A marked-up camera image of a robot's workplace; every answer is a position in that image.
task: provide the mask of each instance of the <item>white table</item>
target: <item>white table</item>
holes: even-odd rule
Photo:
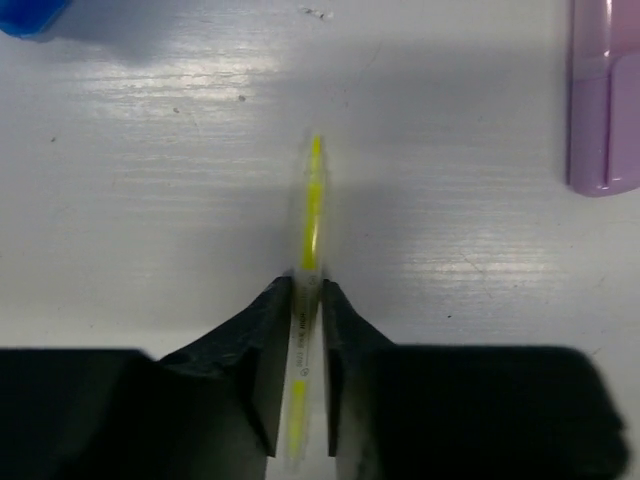
[[[161,356],[232,316],[291,263],[314,128],[361,314],[401,342],[576,346],[640,446],[640,192],[563,184],[564,3],[75,0],[46,43],[0,37],[2,344]]]

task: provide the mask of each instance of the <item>purple object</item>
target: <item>purple object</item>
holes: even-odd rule
[[[640,0],[575,0],[569,183],[640,187]]]

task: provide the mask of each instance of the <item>blue object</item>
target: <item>blue object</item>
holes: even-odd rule
[[[42,32],[70,0],[0,0],[0,30],[14,37]]]

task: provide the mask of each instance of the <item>yellow pen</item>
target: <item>yellow pen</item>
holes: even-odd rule
[[[320,136],[312,138],[304,176],[300,248],[293,270],[294,304],[287,373],[286,464],[291,471],[298,469],[308,441],[309,389],[314,368],[311,354],[322,285],[322,227],[327,179]]]

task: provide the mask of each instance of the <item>purple box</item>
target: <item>purple box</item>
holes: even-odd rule
[[[569,183],[640,187],[640,0],[575,0]]]

